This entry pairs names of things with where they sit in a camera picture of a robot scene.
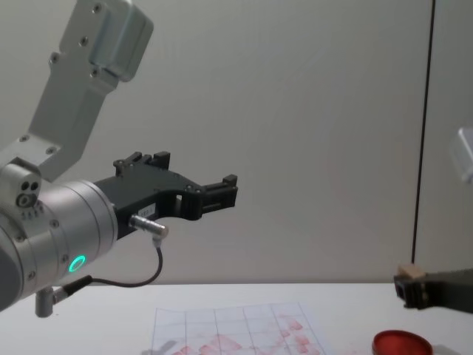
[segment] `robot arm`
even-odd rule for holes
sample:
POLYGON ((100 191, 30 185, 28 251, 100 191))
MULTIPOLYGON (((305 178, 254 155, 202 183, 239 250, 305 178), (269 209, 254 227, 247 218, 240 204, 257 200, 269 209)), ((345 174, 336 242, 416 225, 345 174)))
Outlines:
POLYGON ((0 167, 25 165, 54 181, 84 152, 105 97, 131 80, 153 24, 130 0, 80 0, 26 135, 0 154, 0 167))
POLYGON ((41 188, 82 156, 106 95, 131 80, 152 22, 131 0, 78 0, 27 134, 0 152, 0 311, 37 293, 37 314, 88 285, 51 285, 107 253, 136 229, 160 241, 161 217, 198 220, 233 207, 237 177, 201 186, 169 171, 169 153, 135 153, 114 177, 41 188))

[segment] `green led ring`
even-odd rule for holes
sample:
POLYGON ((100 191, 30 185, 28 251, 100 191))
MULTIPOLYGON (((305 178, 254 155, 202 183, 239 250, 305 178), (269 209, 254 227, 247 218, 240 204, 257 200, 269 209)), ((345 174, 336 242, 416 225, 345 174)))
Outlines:
POLYGON ((76 272, 86 263, 86 256, 85 255, 78 255, 69 265, 69 272, 76 272))

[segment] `white table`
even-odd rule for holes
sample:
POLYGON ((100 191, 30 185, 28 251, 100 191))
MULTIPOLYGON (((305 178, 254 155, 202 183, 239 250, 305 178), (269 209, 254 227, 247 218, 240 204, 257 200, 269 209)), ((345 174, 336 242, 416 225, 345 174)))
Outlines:
POLYGON ((89 287, 34 315, 34 297, 0 313, 0 354, 149 354, 154 309, 224 308, 299 301, 319 321, 335 355, 371 354, 379 331, 403 329, 443 345, 441 355, 473 354, 473 315, 441 308, 404 310, 392 285, 154 285, 89 287))

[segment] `small wooden block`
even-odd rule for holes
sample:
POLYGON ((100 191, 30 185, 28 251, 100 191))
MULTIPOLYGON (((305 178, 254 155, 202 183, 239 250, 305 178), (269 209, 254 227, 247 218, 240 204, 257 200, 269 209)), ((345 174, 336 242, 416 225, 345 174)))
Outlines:
POLYGON ((414 264, 404 264, 398 267, 399 276, 408 276, 411 279, 418 279, 419 277, 425 277, 426 273, 414 264))

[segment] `black vertical line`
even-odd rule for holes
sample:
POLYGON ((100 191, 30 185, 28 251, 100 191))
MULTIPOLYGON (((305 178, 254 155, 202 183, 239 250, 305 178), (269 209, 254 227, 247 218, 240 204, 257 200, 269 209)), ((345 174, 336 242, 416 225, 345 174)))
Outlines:
POLYGON ((430 34, 429 34, 429 52, 427 54, 427 73, 426 73, 426 89, 423 96, 423 115, 422 115, 422 133, 421 133, 421 152, 419 154, 419 173, 417 178, 417 196, 415 199, 415 219, 414 219, 414 237, 412 238, 412 263, 415 262, 415 247, 417 243, 417 229, 419 222, 419 205, 421 201, 421 182, 422 182, 422 164, 423 164, 423 144, 426 137, 426 119, 427 104, 429 102, 429 82, 430 82, 430 63, 432 61, 432 41, 434 38, 434 21, 435 21, 435 0, 432 0, 432 12, 430 14, 430 34))

